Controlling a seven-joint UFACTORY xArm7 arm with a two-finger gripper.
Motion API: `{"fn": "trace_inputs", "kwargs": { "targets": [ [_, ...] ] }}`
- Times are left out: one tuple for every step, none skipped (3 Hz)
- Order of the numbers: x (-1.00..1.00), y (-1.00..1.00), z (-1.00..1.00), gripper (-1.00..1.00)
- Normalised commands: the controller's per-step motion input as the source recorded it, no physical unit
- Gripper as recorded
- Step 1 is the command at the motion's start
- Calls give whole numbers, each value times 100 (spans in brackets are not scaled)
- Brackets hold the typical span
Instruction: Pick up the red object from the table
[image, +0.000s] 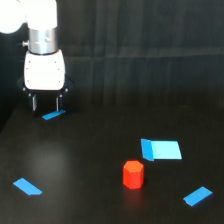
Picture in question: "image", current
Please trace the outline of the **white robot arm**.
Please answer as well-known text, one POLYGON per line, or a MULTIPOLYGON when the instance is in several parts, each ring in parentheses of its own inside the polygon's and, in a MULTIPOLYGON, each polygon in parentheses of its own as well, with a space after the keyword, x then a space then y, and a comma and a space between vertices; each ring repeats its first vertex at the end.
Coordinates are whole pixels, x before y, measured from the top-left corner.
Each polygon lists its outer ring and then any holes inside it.
POLYGON ((20 88, 37 108, 37 91, 57 91, 56 110, 63 108, 63 96, 74 86, 66 76, 62 50, 57 38, 56 0, 0 0, 0 33, 12 34, 23 24, 28 27, 24 73, 18 80, 20 88))

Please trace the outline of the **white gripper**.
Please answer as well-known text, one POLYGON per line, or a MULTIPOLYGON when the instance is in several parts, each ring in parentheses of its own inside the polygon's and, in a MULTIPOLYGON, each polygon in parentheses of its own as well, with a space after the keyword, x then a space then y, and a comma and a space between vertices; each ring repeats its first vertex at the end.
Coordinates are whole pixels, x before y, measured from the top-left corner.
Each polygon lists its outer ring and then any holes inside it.
MULTIPOLYGON (((65 62, 61 50, 49 55, 35 55, 27 51, 23 76, 17 81, 23 91, 65 91, 74 86, 66 76, 65 62)), ((32 111, 37 109, 36 94, 29 94, 32 111)), ((56 110, 63 109, 63 95, 56 97, 56 110)))

